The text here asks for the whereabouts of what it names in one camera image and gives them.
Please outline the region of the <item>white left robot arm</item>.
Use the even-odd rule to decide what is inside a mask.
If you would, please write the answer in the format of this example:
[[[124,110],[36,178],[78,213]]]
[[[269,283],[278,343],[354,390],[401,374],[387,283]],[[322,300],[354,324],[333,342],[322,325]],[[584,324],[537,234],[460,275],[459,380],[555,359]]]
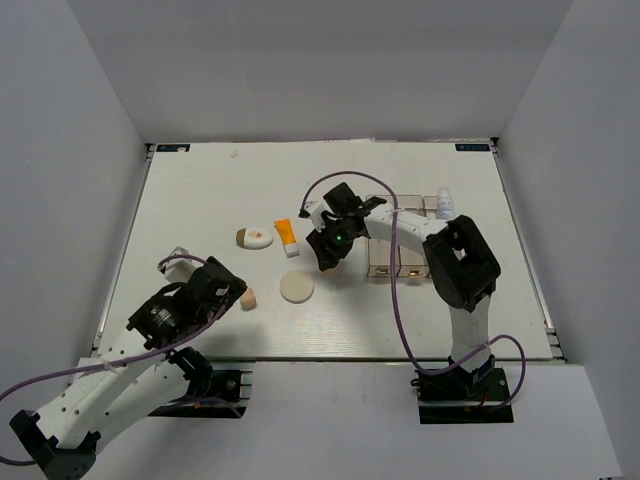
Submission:
[[[237,378],[190,346],[247,290],[213,257],[173,254],[160,261],[168,283],[129,317],[106,353],[68,371],[72,383],[9,425],[47,479],[80,479],[120,433],[165,405],[232,405]]]

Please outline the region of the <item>round beige powder puff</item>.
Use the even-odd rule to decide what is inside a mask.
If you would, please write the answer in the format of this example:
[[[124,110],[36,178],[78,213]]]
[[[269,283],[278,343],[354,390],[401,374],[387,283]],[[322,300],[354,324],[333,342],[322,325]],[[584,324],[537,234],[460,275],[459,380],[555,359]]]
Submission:
[[[307,272],[290,270],[282,276],[279,290],[286,301],[293,304],[301,304],[309,300],[313,295],[314,281]]]

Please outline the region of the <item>white spray bottle clear cap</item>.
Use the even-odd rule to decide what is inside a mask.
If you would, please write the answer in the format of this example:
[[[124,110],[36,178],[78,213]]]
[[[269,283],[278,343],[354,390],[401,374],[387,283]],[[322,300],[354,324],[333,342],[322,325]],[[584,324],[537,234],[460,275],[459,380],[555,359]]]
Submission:
[[[452,220],[455,217],[453,199],[447,187],[440,187],[437,190],[436,215],[442,220]]]

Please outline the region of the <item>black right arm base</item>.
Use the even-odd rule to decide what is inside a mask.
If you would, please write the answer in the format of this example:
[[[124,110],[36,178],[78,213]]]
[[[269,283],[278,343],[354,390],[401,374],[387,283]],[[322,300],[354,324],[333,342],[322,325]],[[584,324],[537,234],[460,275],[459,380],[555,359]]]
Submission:
[[[495,368],[478,385],[468,390],[450,374],[411,380],[417,394],[422,425],[511,424],[512,407],[499,407],[510,395],[505,372]]]

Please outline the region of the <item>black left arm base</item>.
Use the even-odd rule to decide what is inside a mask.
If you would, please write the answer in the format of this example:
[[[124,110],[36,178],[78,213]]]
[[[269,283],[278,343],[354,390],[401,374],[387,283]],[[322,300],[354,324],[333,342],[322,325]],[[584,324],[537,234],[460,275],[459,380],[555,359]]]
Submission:
[[[246,368],[215,368],[212,379],[198,390],[157,408],[149,417],[241,419],[248,407],[253,371]]]

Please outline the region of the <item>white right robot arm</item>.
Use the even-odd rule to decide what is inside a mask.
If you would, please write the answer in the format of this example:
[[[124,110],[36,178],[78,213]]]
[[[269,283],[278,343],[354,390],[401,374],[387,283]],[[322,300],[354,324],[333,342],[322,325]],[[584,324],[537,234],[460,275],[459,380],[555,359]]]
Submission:
[[[358,238],[390,243],[392,279],[396,278],[397,247],[422,255],[436,292],[449,307],[452,332],[449,366],[422,374],[451,377],[453,390],[466,399],[486,389],[495,365],[488,311],[501,267],[471,218],[430,220],[401,209],[394,194],[363,200],[345,182],[321,201],[304,197],[299,216],[312,221],[306,240],[322,271],[346,258]]]

